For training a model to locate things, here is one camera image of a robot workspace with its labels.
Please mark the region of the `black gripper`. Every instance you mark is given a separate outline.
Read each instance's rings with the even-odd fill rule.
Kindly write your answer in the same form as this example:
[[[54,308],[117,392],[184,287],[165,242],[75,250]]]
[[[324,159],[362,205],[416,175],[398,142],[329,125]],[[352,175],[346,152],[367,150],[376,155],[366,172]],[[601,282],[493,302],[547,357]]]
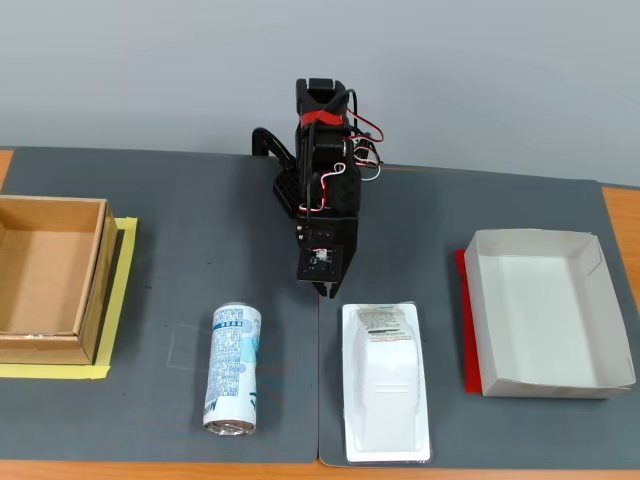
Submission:
[[[298,274],[325,274],[311,285],[320,296],[333,299],[342,285],[357,248],[358,218],[355,216],[297,216]]]

